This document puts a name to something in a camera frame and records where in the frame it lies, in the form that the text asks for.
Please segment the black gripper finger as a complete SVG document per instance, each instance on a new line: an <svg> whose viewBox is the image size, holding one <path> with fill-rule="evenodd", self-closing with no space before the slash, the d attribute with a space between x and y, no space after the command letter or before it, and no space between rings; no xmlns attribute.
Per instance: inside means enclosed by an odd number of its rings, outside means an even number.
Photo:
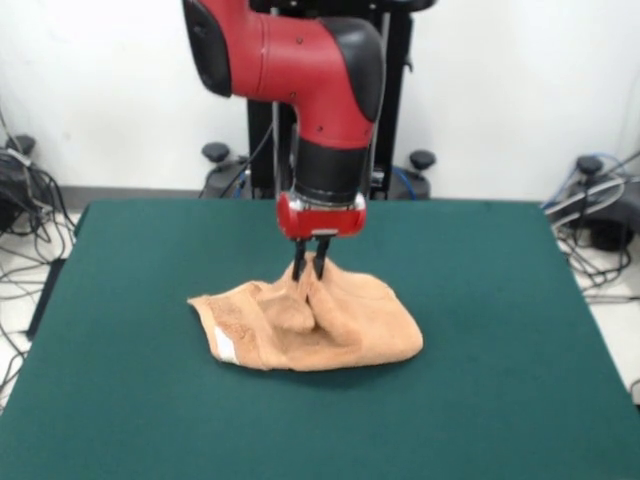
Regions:
<svg viewBox="0 0 640 480"><path fill-rule="evenodd" d="M330 237L318 238L318 245L317 245L315 257L313 259L313 267L316 273L316 277L319 280L323 278L324 266L325 266L325 261L326 261L330 241L331 241Z"/></svg>
<svg viewBox="0 0 640 480"><path fill-rule="evenodd" d="M292 279L299 280L306 266L306 245L307 239L297 239L295 241L295 255L292 268Z"/></svg>

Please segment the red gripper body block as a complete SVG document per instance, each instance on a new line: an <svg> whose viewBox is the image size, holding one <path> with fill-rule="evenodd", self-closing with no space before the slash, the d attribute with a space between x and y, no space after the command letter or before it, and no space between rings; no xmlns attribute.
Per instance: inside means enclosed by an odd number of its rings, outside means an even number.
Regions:
<svg viewBox="0 0 640 480"><path fill-rule="evenodd" d="M320 206L281 192L276 202L277 223L289 239L346 237L360 233L366 223L366 201L358 193L348 206Z"/></svg>

